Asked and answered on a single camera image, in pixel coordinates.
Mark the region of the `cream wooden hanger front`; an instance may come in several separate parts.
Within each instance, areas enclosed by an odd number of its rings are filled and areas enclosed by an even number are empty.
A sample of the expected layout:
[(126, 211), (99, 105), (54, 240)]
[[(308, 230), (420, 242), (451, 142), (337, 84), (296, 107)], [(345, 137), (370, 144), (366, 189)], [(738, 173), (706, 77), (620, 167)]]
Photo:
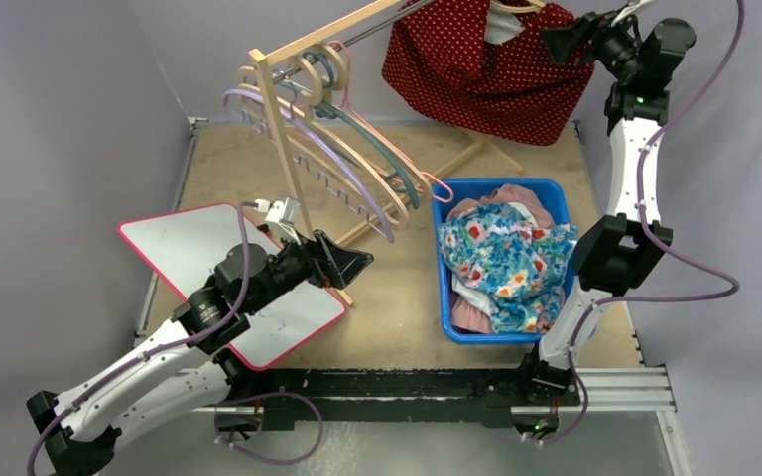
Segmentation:
[[(379, 166), (323, 125), (323, 120), (309, 120), (310, 107), (296, 91), (281, 86), (284, 79), (310, 87), (308, 75), (287, 60), (287, 70), (275, 72), (273, 83), (261, 81), (270, 68), (264, 60), (244, 65), (237, 71), (238, 86), (232, 93), (240, 97), (240, 118), (270, 137), (285, 155), (301, 165), (355, 214), (363, 224), (355, 230), (360, 235), (372, 228), (392, 242), (398, 231), (409, 227), (415, 210), (403, 194), (391, 190), (371, 169)], [(379, 166), (386, 171), (386, 164)]]

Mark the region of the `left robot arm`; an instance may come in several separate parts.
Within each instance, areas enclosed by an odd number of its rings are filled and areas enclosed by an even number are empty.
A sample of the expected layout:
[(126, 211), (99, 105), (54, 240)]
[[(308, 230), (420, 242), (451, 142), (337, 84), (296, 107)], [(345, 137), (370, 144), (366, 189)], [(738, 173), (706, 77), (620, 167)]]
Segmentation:
[(251, 316), (301, 285), (343, 289), (374, 260), (320, 230), (272, 254), (243, 229), (202, 287), (139, 346), (68, 391), (28, 399), (39, 436), (26, 473), (45, 453), (57, 475), (95, 475), (126, 444), (196, 407), (247, 404), (256, 379), (228, 346)]

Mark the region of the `pink pleated skirt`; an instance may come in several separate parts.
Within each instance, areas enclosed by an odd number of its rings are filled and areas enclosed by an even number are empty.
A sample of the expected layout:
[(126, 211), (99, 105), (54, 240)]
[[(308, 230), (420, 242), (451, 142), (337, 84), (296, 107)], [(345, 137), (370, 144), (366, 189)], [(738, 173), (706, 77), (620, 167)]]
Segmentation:
[[(511, 183), (505, 183), (494, 189), (491, 193), (479, 198), (471, 198), (481, 203), (502, 204), (509, 201), (518, 201), (523, 203), (534, 215), (541, 228), (552, 228), (556, 225), (551, 213), (543, 206), (536, 194), (523, 186)], [(472, 308), (467, 303), (457, 300), (458, 295), (455, 291), (450, 298), (452, 303), (451, 324), (460, 332), (473, 332), (489, 334), (493, 332), (489, 315), (486, 315), (476, 308)]]

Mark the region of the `cream wooden hanger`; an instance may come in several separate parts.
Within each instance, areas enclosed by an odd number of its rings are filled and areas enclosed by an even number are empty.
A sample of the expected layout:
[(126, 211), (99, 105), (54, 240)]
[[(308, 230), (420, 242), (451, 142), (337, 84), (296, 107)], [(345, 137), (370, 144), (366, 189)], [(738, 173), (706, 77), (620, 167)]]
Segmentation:
[(404, 193), (412, 206), (419, 209), (425, 188), (423, 173), (407, 154), (352, 108), (348, 98), (352, 60), (344, 48), (344, 42), (328, 41), (304, 52), (304, 55), (317, 60), (325, 71), (321, 78), (324, 100), (318, 107), (324, 109), (327, 116), (346, 123), (381, 154), (392, 167), (392, 171), (383, 177), (383, 182), (394, 191)]
[[(287, 60), (287, 70), (275, 72), (273, 83), (261, 81), (270, 68), (264, 60), (244, 65), (237, 71), (238, 86), (232, 93), (240, 97), (240, 118), (270, 137), (285, 155), (301, 165), (355, 214), (363, 224), (355, 230), (360, 235), (372, 228), (392, 242), (398, 231), (409, 227), (415, 210), (403, 194), (391, 190), (371, 169), (379, 166), (323, 125), (323, 120), (309, 120), (310, 107), (296, 91), (281, 86), (284, 79), (310, 87), (308, 75)], [(386, 164), (379, 166), (386, 171)]]

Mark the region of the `white cloth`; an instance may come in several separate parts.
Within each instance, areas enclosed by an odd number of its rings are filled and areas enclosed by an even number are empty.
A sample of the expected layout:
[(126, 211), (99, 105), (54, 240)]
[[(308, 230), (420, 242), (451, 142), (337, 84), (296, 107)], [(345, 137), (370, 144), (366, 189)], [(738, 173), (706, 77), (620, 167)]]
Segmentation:
[[(447, 221), (450, 221), (452, 218), (457, 217), (461, 213), (466, 212), (467, 210), (471, 208), (475, 208), (477, 206), (480, 206), (481, 203), (470, 198), (466, 198), (462, 200), (455, 208), (451, 210), (447, 217)], [(507, 205), (512, 206), (513, 208), (517, 209), (522, 216), (528, 220), (531, 221), (534, 225), (537, 225), (538, 222), (534, 215), (530, 212), (530, 210), (521, 202), (518, 201), (509, 201), (507, 202)], [(492, 301), (490, 297), (482, 292), (478, 291), (472, 288), (467, 287), (457, 276), (455, 272), (451, 273), (451, 288), (456, 292), (458, 295), (457, 300), (463, 301), (467, 303), (472, 308), (476, 308), (478, 311), (489, 315), (492, 311)]]

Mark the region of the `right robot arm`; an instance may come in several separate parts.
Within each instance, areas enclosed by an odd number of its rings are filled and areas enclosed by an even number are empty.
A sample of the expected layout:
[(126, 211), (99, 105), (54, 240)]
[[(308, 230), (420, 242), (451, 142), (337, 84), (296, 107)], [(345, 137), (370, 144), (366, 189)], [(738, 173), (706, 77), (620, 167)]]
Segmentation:
[(606, 307), (638, 288), (673, 240), (656, 200), (657, 157), (669, 116), (668, 85), (696, 33), (686, 21), (666, 18), (642, 36), (638, 14), (648, 5), (630, 1), (541, 34), (554, 63), (598, 61), (615, 81), (604, 107), (612, 153), (608, 204), (574, 248), (573, 284), (558, 317), (520, 366), (517, 389), (532, 404), (578, 389), (574, 366)]

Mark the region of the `cream hanger of dress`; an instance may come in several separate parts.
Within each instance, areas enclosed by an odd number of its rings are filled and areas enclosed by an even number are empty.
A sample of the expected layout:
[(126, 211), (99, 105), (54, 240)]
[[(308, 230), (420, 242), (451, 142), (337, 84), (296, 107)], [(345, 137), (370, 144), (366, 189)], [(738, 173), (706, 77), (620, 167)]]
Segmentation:
[(541, 0), (525, 0), (525, 4), (521, 6), (513, 6), (502, 3), (498, 0), (490, 1), (490, 8), (496, 11), (502, 11), (510, 14), (529, 14), (541, 11), (545, 8), (547, 3)]

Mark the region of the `blue floral garment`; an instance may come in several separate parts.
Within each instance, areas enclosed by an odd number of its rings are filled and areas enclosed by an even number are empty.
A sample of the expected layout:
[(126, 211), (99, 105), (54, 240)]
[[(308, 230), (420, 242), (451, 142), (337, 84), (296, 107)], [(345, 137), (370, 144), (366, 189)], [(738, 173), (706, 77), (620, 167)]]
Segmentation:
[(507, 203), (480, 205), (439, 226), (445, 265), (492, 301), (492, 333), (545, 333), (566, 300), (578, 240), (573, 223), (541, 228)]

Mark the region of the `teal hanger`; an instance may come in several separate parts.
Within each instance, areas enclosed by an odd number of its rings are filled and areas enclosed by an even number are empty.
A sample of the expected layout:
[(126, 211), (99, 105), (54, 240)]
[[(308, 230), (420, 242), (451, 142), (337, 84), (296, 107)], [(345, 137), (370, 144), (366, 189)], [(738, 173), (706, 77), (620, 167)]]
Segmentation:
[(329, 45), (316, 45), (292, 57), (293, 65), (308, 75), (313, 82), (310, 87), (302, 86), (291, 79), (284, 79), (279, 84), (301, 94), (310, 112), (309, 120), (339, 120), (357, 132), (372, 145), (386, 160), (389, 171), (373, 165), (372, 170), (391, 190), (405, 195), (413, 208), (423, 204), (422, 193), (428, 186), (423, 173), (415, 166), (398, 146), (384, 134), (358, 117), (351, 109), (347, 99), (340, 105), (334, 103), (332, 95), (341, 91), (346, 93), (349, 84), (349, 65), (342, 56)]

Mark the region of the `red polka dot dress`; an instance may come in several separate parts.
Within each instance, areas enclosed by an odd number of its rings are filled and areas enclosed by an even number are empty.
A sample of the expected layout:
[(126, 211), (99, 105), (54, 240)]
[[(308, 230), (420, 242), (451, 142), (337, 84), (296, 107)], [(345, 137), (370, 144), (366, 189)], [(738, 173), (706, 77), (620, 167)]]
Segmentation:
[(578, 56), (559, 65), (541, 34), (573, 14), (549, 3), (514, 16), (521, 28), (486, 39), (487, 1), (434, 1), (396, 21), (382, 77), (417, 113), (519, 143), (550, 146), (562, 134), (595, 66)]

